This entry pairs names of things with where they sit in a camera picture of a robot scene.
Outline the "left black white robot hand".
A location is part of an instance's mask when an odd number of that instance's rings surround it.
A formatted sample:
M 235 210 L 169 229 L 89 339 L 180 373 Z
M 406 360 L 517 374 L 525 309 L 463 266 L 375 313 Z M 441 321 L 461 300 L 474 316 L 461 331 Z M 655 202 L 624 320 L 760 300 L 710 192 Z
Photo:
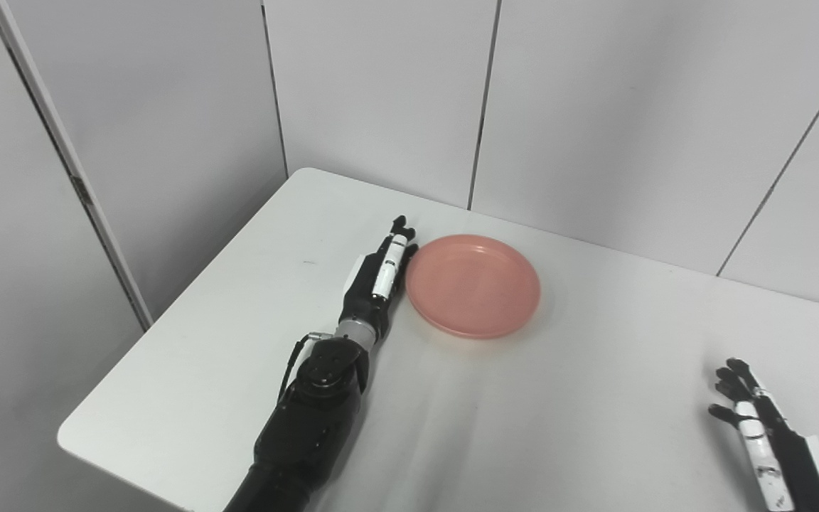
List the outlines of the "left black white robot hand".
M 418 252 L 416 230 L 403 215 L 396 217 L 390 232 L 374 253 L 366 255 L 343 298 L 338 323 L 358 323 L 371 331 L 373 344 L 390 330 L 390 308 L 403 288 L 407 266 Z

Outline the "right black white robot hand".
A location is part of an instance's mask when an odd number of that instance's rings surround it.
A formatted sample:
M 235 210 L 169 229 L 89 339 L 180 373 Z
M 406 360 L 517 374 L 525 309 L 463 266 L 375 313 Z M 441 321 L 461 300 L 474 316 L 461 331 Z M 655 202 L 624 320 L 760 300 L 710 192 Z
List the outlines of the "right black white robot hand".
M 715 375 L 715 390 L 732 404 L 707 411 L 739 434 L 765 510 L 819 511 L 819 438 L 790 426 L 744 360 L 727 359 Z

